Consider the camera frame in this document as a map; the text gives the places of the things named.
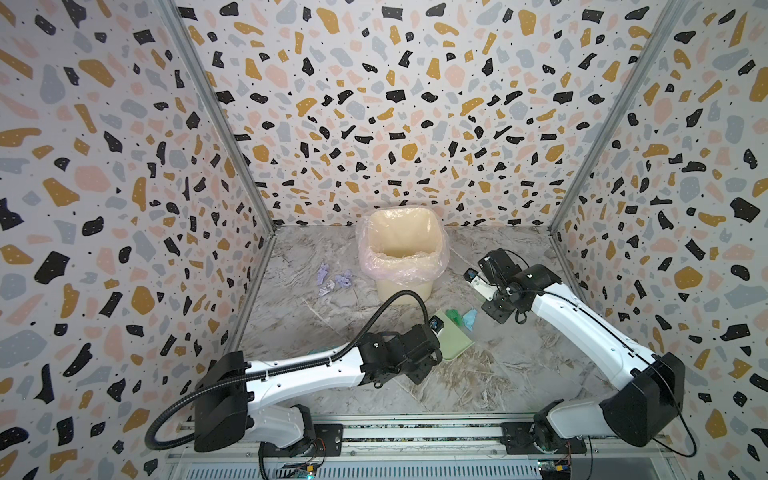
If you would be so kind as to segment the green plastic dustpan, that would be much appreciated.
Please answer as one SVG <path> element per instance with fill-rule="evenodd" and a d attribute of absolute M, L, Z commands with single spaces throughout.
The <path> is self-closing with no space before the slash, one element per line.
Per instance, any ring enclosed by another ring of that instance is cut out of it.
<path fill-rule="evenodd" d="M 434 316 L 438 316 L 444 321 L 443 330 L 436 335 L 444 361 L 455 360 L 474 345 L 474 341 L 460 327 L 455 325 L 444 312 L 437 312 Z"/>

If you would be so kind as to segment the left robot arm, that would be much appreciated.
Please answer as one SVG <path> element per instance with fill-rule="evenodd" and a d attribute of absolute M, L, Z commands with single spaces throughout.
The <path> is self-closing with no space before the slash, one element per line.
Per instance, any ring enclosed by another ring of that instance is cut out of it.
<path fill-rule="evenodd" d="M 338 360 L 332 349 L 289 360 L 257 362 L 256 367 L 293 367 L 305 361 L 319 364 L 264 379 L 249 380 L 209 392 L 194 401 L 194 450 L 227 448 L 243 438 L 263 443 L 268 456 L 296 457 L 314 451 L 323 440 L 328 448 L 341 435 L 339 425 L 315 426 L 310 409 L 288 401 L 328 389 L 382 387 L 400 375 L 421 383 L 442 361 L 437 333 L 442 321 L 433 317 L 404 334 L 366 333 L 360 343 Z"/>

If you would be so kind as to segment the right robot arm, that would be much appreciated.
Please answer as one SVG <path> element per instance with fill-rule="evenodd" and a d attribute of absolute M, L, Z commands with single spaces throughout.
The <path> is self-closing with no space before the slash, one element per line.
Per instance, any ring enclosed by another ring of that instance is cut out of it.
<path fill-rule="evenodd" d="M 521 268 L 499 248 L 464 273 L 497 323 L 523 323 L 532 313 L 568 338 L 606 376 L 613 394 L 588 400 L 555 400 L 537 412 L 533 445 L 556 453 L 576 437 L 612 436 L 634 447 L 651 443 L 682 415 L 685 366 L 672 353 L 657 355 L 590 309 L 541 264 Z"/>

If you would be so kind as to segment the purple white paper scrap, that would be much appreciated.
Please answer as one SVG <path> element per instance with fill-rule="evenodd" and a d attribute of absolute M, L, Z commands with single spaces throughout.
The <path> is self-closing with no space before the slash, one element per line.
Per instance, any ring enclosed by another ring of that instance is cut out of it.
<path fill-rule="evenodd" d="M 329 265 L 323 263 L 316 274 L 316 285 L 318 286 L 318 296 L 328 295 L 335 289 L 335 283 L 329 279 Z"/>

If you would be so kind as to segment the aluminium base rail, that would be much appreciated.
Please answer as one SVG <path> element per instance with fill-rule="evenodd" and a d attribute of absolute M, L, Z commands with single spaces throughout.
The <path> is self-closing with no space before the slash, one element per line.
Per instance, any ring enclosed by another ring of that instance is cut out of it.
<path fill-rule="evenodd" d="M 555 454 L 527 444 L 528 414 L 319 415 L 321 450 L 305 457 L 268 453 L 249 434 L 213 453 L 171 451 L 170 479 L 682 479 L 656 443 L 578 438 Z"/>

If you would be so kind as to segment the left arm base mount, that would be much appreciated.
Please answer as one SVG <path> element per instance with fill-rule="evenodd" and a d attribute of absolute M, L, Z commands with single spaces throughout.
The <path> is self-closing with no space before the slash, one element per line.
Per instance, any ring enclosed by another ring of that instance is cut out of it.
<path fill-rule="evenodd" d="M 266 458 L 297 458 L 297 457 L 339 457 L 342 451 L 344 426 L 341 423 L 317 424 L 313 431 L 299 440 L 296 444 L 278 448 L 266 443 L 263 449 Z"/>

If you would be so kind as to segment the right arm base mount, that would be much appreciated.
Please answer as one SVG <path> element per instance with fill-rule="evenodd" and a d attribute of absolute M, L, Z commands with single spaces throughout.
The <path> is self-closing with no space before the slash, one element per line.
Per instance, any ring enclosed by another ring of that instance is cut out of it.
<path fill-rule="evenodd" d="M 533 421 L 504 422 L 501 424 L 500 443 L 509 455 L 566 455 L 586 454 L 587 444 L 579 438 L 561 439 L 537 429 Z"/>

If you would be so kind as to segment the right aluminium corner post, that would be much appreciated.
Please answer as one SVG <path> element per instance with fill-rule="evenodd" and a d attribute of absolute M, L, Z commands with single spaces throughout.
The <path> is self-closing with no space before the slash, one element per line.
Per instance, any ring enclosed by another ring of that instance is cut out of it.
<path fill-rule="evenodd" d="M 683 15 L 684 10 L 685 1 L 683 0 L 669 0 L 661 10 L 651 32 L 650 39 L 646 42 L 644 50 L 640 53 L 636 66 L 630 72 L 625 85 L 617 95 L 616 102 L 609 111 L 603 125 L 597 130 L 595 140 L 588 150 L 584 162 L 573 176 L 573 181 L 569 185 L 565 197 L 548 227 L 548 232 L 552 238 L 556 237 L 557 230 L 564 224 L 569 209 L 578 198 L 580 189 L 587 182 L 590 172 L 596 166 L 613 133 L 633 104 L 633 98 L 638 93 L 649 69 L 656 61 L 667 38 L 672 34 L 676 23 Z"/>

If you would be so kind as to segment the aluminium corner post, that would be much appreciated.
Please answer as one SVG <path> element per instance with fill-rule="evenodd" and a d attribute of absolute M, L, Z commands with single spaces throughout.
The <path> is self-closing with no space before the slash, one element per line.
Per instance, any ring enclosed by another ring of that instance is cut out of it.
<path fill-rule="evenodd" d="M 613 133 L 633 104 L 633 98 L 638 93 L 649 69 L 656 61 L 667 38 L 672 34 L 676 23 L 683 15 L 684 10 L 685 1 L 683 0 L 669 0 L 661 10 L 651 32 L 650 39 L 646 42 L 644 50 L 640 53 L 636 66 L 630 72 L 625 85 L 617 95 L 616 102 L 609 111 L 603 125 L 597 130 L 595 140 L 588 150 L 584 162 L 573 176 L 573 181 L 569 185 L 565 197 L 548 227 L 548 232 L 552 238 L 556 237 L 557 230 L 564 224 L 569 209 L 578 198 L 580 189 L 587 182 L 590 172 L 596 166 Z"/>
<path fill-rule="evenodd" d="M 174 1 L 159 0 L 157 6 L 168 28 L 169 35 L 178 48 L 179 56 L 186 65 L 190 79 L 199 93 L 200 100 L 210 115 L 211 122 L 220 135 L 234 168 L 241 178 L 243 188 L 255 208 L 259 225 L 265 231 L 265 236 L 271 238 L 275 235 L 276 227 L 268 215 L 267 208 L 244 160 L 243 153 L 238 148 L 234 133 L 224 116 L 215 90 L 207 79 L 193 41 L 189 37 L 178 12 L 177 5 Z"/>

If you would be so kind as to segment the left aluminium corner post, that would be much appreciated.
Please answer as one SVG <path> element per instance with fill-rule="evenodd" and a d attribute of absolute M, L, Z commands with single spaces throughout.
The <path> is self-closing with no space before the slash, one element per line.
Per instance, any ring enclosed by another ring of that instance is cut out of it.
<path fill-rule="evenodd" d="M 178 12 L 177 5 L 174 1 L 159 0 L 157 6 L 168 28 L 169 35 L 178 48 L 179 56 L 186 65 L 190 79 L 199 93 L 200 100 L 210 115 L 211 122 L 220 135 L 234 168 L 241 178 L 243 188 L 255 208 L 259 225 L 265 231 L 265 236 L 271 238 L 275 235 L 276 227 L 268 215 L 267 208 L 244 160 L 243 153 L 238 148 L 234 133 L 224 116 L 215 90 L 207 79 L 193 41 L 189 37 Z"/>

